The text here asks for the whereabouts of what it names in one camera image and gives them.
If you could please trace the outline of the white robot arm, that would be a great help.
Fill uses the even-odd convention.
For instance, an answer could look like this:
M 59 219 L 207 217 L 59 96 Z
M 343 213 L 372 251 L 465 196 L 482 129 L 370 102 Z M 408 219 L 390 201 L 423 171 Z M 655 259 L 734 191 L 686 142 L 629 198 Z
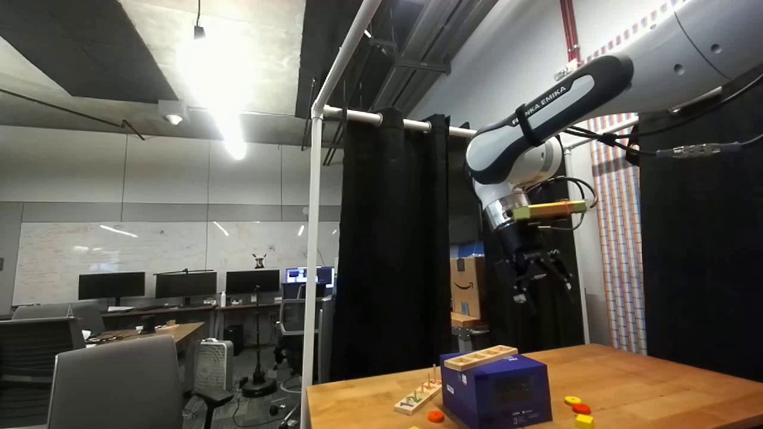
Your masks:
M 519 302 L 530 298 L 537 270 L 573 289 L 561 256 L 541 248 L 537 228 L 593 207 L 592 201 L 526 198 L 562 164 L 562 145 L 552 135 L 598 115 L 661 111 L 692 102 L 759 66 L 760 39 L 763 0 L 690 0 L 647 35 L 592 60 L 473 135 L 465 151 L 468 173 L 512 267 Z

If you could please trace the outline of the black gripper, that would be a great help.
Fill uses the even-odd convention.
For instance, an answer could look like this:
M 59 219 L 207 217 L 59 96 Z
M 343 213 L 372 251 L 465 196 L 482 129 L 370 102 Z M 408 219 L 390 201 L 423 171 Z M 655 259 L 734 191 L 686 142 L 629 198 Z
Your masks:
M 561 258 L 561 253 L 548 253 L 535 227 L 505 225 L 499 228 L 499 242 L 512 272 L 518 275 L 512 285 L 512 300 L 518 306 L 530 302 L 530 279 L 547 276 L 548 272 L 552 272 L 564 284 L 564 291 L 575 289 L 564 259 Z

